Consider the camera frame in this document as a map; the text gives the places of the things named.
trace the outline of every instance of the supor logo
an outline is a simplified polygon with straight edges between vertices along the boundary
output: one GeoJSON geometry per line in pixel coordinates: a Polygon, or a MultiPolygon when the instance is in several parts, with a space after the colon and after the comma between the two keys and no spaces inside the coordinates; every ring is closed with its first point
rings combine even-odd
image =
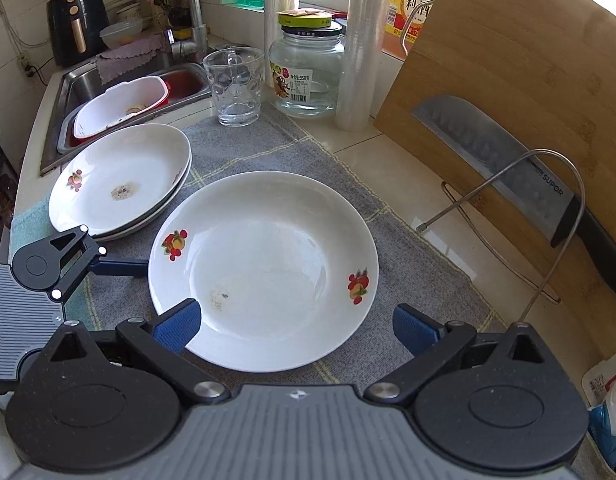
{"type": "Polygon", "coordinates": [[[548,186],[552,187],[552,190],[559,196],[563,195],[563,189],[559,187],[560,182],[557,182],[550,174],[546,173],[542,168],[540,168],[533,160],[534,157],[529,157],[526,159],[528,164],[530,164],[534,170],[542,176],[542,179],[548,186]]]}
{"type": "Polygon", "coordinates": [[[548,184],[548,186],[552,187],[552,190],[558,194],[559,196],[563,195],[563,189],[561,187],[559,187],[559,184],[557,182],[555,182],[550,175],[544,173],[542,178],[546,181],[546,184],[548,184]]]}

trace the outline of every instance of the wooden cutting board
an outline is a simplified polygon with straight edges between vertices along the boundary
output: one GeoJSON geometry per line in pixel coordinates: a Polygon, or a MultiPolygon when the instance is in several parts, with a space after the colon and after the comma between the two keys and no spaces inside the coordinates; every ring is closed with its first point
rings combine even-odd
{"type": "MultiPolygon", "coordinates": [[[[436,94],[472,102],[529,149],[564,153],[587,205],[616,240],[616,17],[592,0],[436,0],[375,126],[465,193],[483,181],[411,110],[436,94]]],[[[572,190],[570,171],[544,162],[572,190]]],[[[476,208],[539,270],[557,250],[493,189],[476,208]]],[[[550,281],[605,358],[616,352],[616,295],[573,238],[550,281]]]]}

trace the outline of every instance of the stainless steel sink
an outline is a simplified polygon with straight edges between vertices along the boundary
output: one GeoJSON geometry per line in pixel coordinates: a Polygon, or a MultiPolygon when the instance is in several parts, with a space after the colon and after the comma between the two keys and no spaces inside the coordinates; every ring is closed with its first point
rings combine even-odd
{"type": "Polygon", "coordinates": [[[70,160],[83,148],[108,133],[126,126],[145,123],[158,115],[209,97],[210,87],[208,86],[203,68],[196,63],[173,64],[172,57],[168,54],[158,53],[147,64],[131,70],[105,85],[101,83],[95,62],[92,60],[87,61],[64,74],[62,78],[51,113],[50,124],[48,125],[40,173],[45,174],[63,162],[70,160]],[[66,153],[60,153],[57,150],[62,124],[64,119],[73,110],[122,81],[132,81],[146,75],[158,75],[165,82],[169,83],[170,94],[168,95],[168,104],[154,108],[145,114],[139,114],[132,120],[113,126],[81,144],[75,145],[74,140],[71,143],[69,138],[71,136],[68,136],[66,139],[66,153]]]}

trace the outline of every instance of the glass cup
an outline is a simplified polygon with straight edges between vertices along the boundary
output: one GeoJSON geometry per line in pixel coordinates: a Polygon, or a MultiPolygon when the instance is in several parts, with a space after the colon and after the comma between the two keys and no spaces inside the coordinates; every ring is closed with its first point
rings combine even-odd
{"type": "Polygon", "coordinates": [[[224,126],[252,124],[261,114],[264,53],[238,46],[208,54],[203,60],[219,122],[224,126]]]}

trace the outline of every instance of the gray dish towel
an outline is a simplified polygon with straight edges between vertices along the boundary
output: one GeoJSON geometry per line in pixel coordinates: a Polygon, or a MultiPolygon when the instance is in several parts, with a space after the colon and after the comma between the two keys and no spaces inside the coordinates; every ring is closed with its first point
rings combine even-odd
{"type": "MultiPolygon", "coordinates": [[[[392,334],[392,311],[403,302],[441,322],[461,319],[479,330],[504,329],[466,274],[419,237],[334,155],[271,105],[265,104],[262,117],[249,126],[227,128],[209,118],[184,132],[192,147],[192,169],[184,187],[155,222],[127,238],[106,243],[109,254],[147,258],[160,225],[182,200],[225,176],[258,170],[303,174],[341,193],[366,220],[379,254],[378,291],[366,320],[345,344],[320,361],[287,372],[247,374],[186,354],[231,388],[263,381],[357,383],[364,388],[411,358],[392,334]]],[[[91,274],[85,291],[95,328],[112,328],[131,316],[155,316],[144,279],[91,274]]]]}
{"type": "Polygon", "coordinates": [[[163,34],[150,34],[133,43],[102,52],[95,58],[101,83],[107,84],[115,77],[148,63],[157,51],[165,49],[163,34]]]}

